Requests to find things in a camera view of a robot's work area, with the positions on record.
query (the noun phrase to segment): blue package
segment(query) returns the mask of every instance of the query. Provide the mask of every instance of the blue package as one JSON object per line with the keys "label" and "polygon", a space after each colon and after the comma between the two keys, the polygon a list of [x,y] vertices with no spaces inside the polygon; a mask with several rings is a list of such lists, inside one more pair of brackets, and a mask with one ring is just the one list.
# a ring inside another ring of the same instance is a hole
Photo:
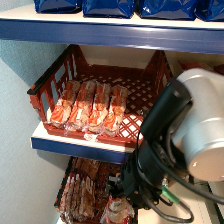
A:
{"label": "blue package", "polygon": [[194,20],[198,0],[139,0],[142,18]]}
{"label": "blue package", "polygon": [[224,21],[224,0],[199,0],[196,15],[204,21]]}
{"label": "blue package", "polygon": [[71,13],[81,11],[82,0],[34,0],[36,12]]}
{"label": "blue package", "polygon": [[137,0],[83,0],[83,15],[87,17],[131,18]]}

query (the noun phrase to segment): shelf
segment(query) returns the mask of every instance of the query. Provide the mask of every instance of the shelf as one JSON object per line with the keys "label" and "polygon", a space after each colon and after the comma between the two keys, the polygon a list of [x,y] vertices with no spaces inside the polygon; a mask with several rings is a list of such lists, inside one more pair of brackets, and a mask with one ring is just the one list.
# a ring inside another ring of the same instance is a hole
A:
{"label": "shelf", "polygon": [[224,23],[38,14],[31,4],[0,13],[0,39],[224,54]]}
{"label": "shelf", "polygon": [[31,145],[34,149],[119,164],[125,162],[127,156],[134,150],[134,148],[49,135],[42,122],[31,136]]}

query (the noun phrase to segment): snack bag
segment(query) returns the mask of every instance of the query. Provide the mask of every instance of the snack bag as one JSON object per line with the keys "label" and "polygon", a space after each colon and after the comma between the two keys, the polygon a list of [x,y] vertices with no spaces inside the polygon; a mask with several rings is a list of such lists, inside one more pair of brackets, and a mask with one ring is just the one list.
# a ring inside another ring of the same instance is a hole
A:
{"label": "snack bag", "polygon": [[83,15],[86,17],[131,18],[137,0],[83,0]]}
{"label": "snack bag", "polygon": [[99,134],[102,129],[103,122],[108,114],[110,93],[110,84],[101,84],[97,82],[93,111],[89,118],[89,130],[94,133]]}
{"label": "snack bag", "polygon": [[63,128],[67,122],[72,105],[75,102],[76,94],[80,88],[80,82],[78,81],[68,81],[65,85],[65,89],[62,93],[61,98],[59,98],[57,104],[55,105],[54,111],[52,112],[50,122],[57,128]]}
{"label": "snack bag", "polygon": [[203,21],[224,21],[223,0],[198,0],[196,15]]}
{"label": "snack bag", "polygon": [[81,0],[34,0],[36,12],[68,13],[81,10]]}
{"label": "snack bag", "polygon": [[128,89],[117,85],[113,88],[112,98],[109,107],[109,113],[103,124],[103,134],[116,136],[122,123],[124,111],[126,109],[126,101],[128,97]]}
{"label": "snack bag", "polygon": [[66,131],[82,131],[88,125],[95,89],[96,83],[94,81],[82,83],[69,117]]}
{"label": "snack bag", "polygon": [[195,20],[198,0],[139,0],[141,18]]}

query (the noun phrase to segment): red plastic crate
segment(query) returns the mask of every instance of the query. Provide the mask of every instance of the red plastic crate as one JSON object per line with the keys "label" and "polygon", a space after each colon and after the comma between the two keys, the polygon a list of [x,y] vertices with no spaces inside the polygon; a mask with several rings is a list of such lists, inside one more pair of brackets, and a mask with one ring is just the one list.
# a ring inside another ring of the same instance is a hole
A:
{"label": "red plastic crate", "polygon": [[[64,67],[65,72],[57,80],[56,77],[60,75],[59,70],[62,67]],[[140,114],[141,110],[150,109],[153,106],[164,85],[171,77],[170,66],[163,51],[155,51],[146,68],[138,69],[89,65],[80,47],[70,45],[27,93],[30,95],[33,108],[38,109],[47,132],[52,135],[64,136],[63,129],[57,129],[47,123],[42,100],[43,94],[46,95],[47,103],[52,112],[56,103],[53,100],[52,88],[55,88],[59,98],[63,92],[64,84],[70,79],[79,81],[96,79],[101,83],[110,83],[112,86],[120,84],[127,87],[130,93],[118,136],[98,136],[97,139],[102,143],[134,148],[136,136],[143,120]],[[66,137],[84,139],[83,136],[83,132],[76,131],[70,132]]]}

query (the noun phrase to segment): upper shelf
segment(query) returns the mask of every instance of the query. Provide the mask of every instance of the upper shelf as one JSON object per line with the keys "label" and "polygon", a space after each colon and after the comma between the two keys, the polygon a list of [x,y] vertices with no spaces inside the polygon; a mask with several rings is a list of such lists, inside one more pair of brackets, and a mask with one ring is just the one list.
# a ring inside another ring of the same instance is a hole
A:
{"label": "upper shelf", "polygon": [[38,14],[31,4],[0,13],[0,39],[224,54],[224,23]]}

